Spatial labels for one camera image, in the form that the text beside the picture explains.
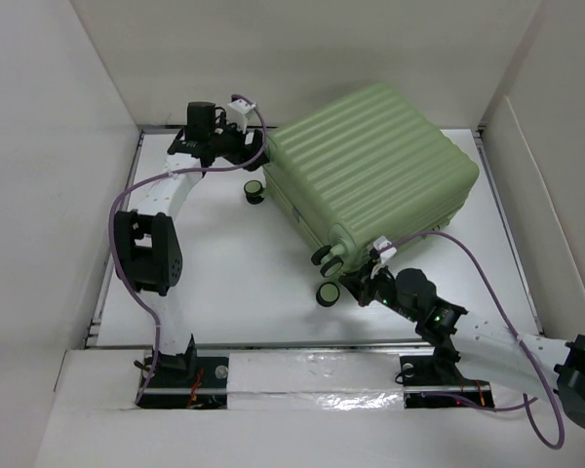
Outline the metal rail with foam strip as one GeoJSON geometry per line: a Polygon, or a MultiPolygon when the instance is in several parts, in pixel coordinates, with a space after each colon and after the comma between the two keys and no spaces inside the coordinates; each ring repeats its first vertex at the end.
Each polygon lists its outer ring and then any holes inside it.
{"type": "Polygon", "coordinates": [[[188,354],[187,370],[136,362],[149,410],[491,409],[491,386],[425,350],[284,349],[188,354]]]}

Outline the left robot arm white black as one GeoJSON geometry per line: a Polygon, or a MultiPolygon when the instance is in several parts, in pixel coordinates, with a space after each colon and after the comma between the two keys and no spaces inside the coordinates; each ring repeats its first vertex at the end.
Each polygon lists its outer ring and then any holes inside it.
{"type": "Polygon", "coordinates": [[[256,103],[234,95],[225,106],[192,101],[185,125],[167,150],[161,173],[125,189],[113,202],[109,240],[117,276],[154,324],[154,344],[143,369],[174,385],[197,377],[194,339],[172,297],[183,257],[175,220],[189,192],[209,173],[254,171],[267,161],[267,129],[251,130],[256,103]]]}

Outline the green hard-shell suitcase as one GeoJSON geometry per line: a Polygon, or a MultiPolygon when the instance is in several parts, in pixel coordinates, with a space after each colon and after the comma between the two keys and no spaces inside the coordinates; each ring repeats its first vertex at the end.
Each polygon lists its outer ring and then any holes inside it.
{"type": "Polygon", "coordinates": [[[271,197],[312,251],[330,307],[339,280],[384,245],[449,225],[479,168],[458,145],[385,83],[365,86],[268,135],[264,180],[244,186],[249,203],[271,197]]]}

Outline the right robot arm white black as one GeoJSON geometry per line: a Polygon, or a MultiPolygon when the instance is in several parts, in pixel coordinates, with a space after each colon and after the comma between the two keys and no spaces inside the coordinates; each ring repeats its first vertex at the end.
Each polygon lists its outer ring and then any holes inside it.
{"type": "Polygon", "coordinates": [[[392,274],[368,264],[345,274],[340,285],[362,306],[376,301],[414,324],[415,333],[439,353],[431,372],[443,383],[463,376],[499,383],[558,404],[585,429],[585,335],[573,340],[513,333],[437,294],[415,268],[392,274]]]}

